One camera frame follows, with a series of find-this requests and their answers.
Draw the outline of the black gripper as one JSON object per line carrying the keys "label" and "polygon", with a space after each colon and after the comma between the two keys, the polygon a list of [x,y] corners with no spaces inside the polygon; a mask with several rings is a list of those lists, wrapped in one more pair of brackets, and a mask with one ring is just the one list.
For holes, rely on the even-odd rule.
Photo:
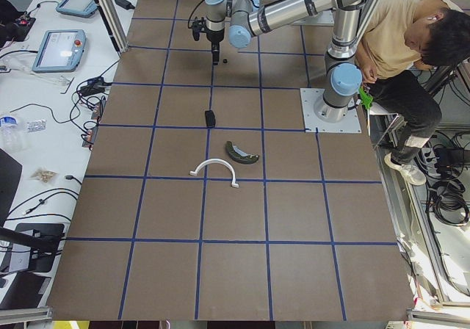
{"label": "black gripper", "polygon": [[220,63],[220,43],[225,36],[225,21],[205,20],[206,38],[211,43],[212,64]]}

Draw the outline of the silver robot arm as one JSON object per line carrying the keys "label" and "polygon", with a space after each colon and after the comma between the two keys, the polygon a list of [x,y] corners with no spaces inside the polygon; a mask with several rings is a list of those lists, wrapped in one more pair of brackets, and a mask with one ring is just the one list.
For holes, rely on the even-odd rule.
{"label": "silver robot arm", "polygon": [[211,43],[213,65],[220,61],[220,43],[228,38],[245,48],[254,37],[267,34],[322,11],[333,11],[333,34],[325,52],[328,83],[314,103],[314,114],[327,123],[343,120],[351,98],[358,94],[362,75],[355,65],[358,44],[379,0],[204,0],[206,14],[192,23],[194,39],[201,33]]}

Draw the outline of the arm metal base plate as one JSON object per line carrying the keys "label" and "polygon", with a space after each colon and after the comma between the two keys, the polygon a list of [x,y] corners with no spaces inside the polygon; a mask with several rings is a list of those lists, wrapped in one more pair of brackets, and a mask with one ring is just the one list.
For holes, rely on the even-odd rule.
{"label": "arm metal base plate", "polygon": [[333,108],[323,101],[324,89],[300,88],[300,101],[306,133],[360,134],[361,124],[354,97],[343,108]]}
{"label": "arm metal base plate", "polygon": [[292,23],[296,26],[327,26],[332,27],[334,25],[334,12],[332,10],[324,10],[316,15],[309,15],[301,18]]}

